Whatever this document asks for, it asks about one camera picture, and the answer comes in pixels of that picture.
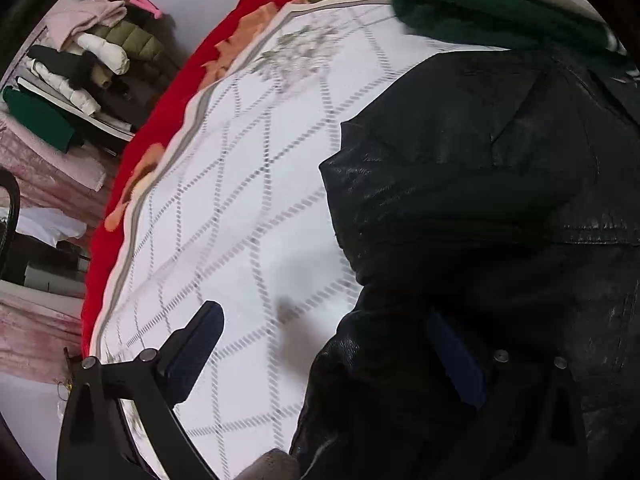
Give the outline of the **grey gloved hand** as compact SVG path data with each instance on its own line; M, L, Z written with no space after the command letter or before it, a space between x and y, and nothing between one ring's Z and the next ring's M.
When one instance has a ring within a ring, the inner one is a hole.
M274 448L245 467L235 480L298 480L299 466L287 452Z

